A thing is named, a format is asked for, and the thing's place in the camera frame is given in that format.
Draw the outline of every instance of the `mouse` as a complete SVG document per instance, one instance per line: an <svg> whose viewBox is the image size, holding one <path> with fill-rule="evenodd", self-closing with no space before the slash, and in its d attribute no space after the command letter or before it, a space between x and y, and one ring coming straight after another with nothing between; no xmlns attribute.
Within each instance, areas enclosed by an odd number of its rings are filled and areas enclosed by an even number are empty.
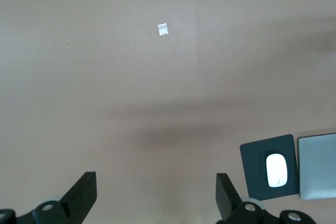
<svg viewBox="0 0 336 224"><path fill-rule="evenodd" d="M266 158L267 181L270 187L280 187L287 183L287 163L279 153Z"/></svg>

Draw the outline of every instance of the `small silver square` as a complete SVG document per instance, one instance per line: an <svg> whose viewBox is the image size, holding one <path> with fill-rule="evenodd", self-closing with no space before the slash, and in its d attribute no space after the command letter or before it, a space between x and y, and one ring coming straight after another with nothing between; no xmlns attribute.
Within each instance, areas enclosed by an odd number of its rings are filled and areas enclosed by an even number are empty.
<svg viewBox="0 0 336 224"><path fill-rule="evenodd" d="M160 24L160 25L157 25L157 26L158 26L158 29L159 29L160 36L168 34L167 23Z"/></svg>

